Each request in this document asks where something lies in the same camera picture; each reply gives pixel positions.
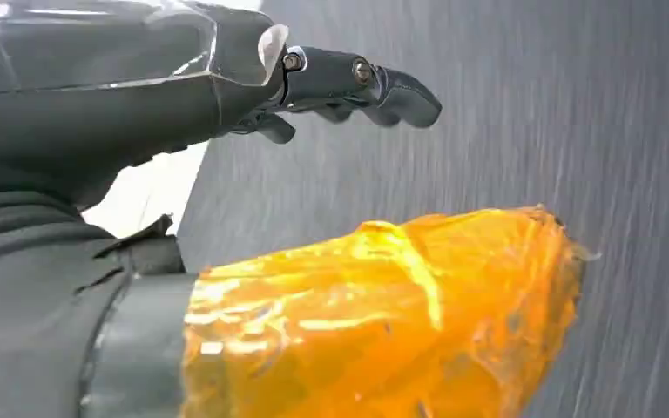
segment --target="orange plastic wrap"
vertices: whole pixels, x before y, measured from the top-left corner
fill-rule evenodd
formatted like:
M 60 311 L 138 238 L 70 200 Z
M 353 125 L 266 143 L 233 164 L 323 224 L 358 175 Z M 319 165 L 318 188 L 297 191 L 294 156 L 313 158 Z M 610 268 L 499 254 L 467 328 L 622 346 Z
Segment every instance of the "orange plastic wrap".
M 519 415 L 575 317 L 581 255 L 535 207 L 216 267 L 186 316 L 182 416 Z

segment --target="bolt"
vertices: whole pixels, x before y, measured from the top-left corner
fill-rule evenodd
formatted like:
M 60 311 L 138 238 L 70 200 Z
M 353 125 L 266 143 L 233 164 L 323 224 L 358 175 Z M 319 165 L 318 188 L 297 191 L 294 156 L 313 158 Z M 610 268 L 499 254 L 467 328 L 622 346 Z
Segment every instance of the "bolt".
M 283 68 L 286 71 L 298 71 L 304 66 L 304 63 L 301 61 L 301 57 L 293 52 L 286 54 L 283 57 Z
M 355 74 L 355 80 L 361 84 L 367 84 L 373 76 L 373 72 L 370 70 L 370 65 L 362 59 L 355 61 L 355 65 L 353 65 L 353 73 Z

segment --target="gray metal surface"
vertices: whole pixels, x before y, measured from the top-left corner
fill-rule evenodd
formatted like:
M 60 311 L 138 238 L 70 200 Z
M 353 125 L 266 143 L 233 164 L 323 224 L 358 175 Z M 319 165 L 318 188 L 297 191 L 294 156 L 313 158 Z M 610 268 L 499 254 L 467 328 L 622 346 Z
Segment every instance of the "gray metal surface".
M 209 147 L 181 245 L 202 267 L 365 219 L 545 203 L 602 258 L 531 417 L 669 417 L 669 1 L 270 0 L 294 42 L 433 87 L 428 131 L 290 118 Z

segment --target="robotic hand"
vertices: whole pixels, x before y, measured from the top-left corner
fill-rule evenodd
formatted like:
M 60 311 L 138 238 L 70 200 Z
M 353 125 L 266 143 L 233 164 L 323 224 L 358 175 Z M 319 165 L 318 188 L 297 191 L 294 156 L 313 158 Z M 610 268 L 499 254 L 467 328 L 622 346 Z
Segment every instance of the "robotic hand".
M 207 0 L 0 0 L 0 190 L 79 210 L 117 173 L 228 133 L 295 134 L 278 114 L 435 123 L 417 79 L 355 54 L 286 47 L 288 28 Z
M 313 111 L 340 123 L 359 110 L 379 126 L 403 120 L 426 128 L 442 110 L 439 100 L 416 78 L 355 54 L 295 46 L 281 62 L 284 85 L 279 95 L 243 118 L 233 132 L 258 131 L 276 144 L 285 144 L 295 129 L 278 112 Z

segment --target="wrapped object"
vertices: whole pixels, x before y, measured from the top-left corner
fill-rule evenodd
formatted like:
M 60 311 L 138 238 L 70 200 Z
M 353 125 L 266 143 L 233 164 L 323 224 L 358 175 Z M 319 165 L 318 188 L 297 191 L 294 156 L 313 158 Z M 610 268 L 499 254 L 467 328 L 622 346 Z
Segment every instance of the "wrapped object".
M 519 415 L 574 320 L 581 256 L 535 207 L 216 267 L 186 315 L 182 416 Z

